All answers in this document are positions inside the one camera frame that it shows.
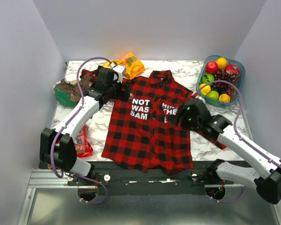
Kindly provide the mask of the red black plaid shirt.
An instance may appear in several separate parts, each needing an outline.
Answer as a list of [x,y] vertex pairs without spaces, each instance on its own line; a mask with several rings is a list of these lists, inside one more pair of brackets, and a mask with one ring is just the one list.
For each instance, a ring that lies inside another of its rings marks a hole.
[[156,167],[165,173],[191,169],[190,132],[171,120],[192,91],[165,70],[132,79],[131,93],[128,101],[113,101],[101,156],[142,172]]

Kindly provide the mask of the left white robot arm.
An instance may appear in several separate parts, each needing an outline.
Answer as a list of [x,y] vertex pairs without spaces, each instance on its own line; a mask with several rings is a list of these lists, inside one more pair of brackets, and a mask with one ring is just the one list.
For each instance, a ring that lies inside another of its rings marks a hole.
[[77,157],[74,139],[86,122],[110,99],[127,101],[130,84],[123,86],[125,66],[101,67],[95,82],[83,93],[77,106],[54,128],[45,128],[40,136],[40,161],[65,172],[78,174],[84,185],[94,181],[90,163]]

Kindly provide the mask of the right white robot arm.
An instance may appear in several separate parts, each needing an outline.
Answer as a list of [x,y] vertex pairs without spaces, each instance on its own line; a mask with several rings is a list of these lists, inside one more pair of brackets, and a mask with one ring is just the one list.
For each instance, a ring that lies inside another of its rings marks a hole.
[[281,159],[242,135],[224,116],[212,116],[201,99],[193,98],[179,106],[173,124],[215,139],[250,165],[241,167],[217,159],[205,172],[210,183],[232,181],[255,189],[268,203],[277,204],[281,200]]

